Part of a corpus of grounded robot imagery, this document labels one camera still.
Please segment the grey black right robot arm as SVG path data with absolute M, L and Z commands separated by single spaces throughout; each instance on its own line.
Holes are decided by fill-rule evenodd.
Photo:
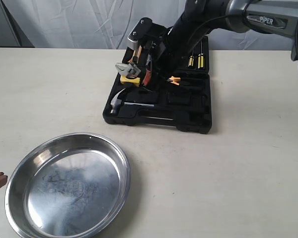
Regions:
M 253 30 L 293 40 L 298 62 L 298 2 L 188 0 L 176 23 L 141 18 L 128 35 L 104 107 L 108 124 L 155 124 L 206 134 L 212 127 L 207 35 Z

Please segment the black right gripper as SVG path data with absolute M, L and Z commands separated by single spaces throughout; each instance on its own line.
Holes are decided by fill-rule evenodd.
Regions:
M 200 41 L 211 31 L 207 21 L 202 12 L 182 13 L 170 31 L 161 37 L 159 46 L 148 55 L 142 85 L 161 84 L 189 60 L 192 51 L 198 56 Z

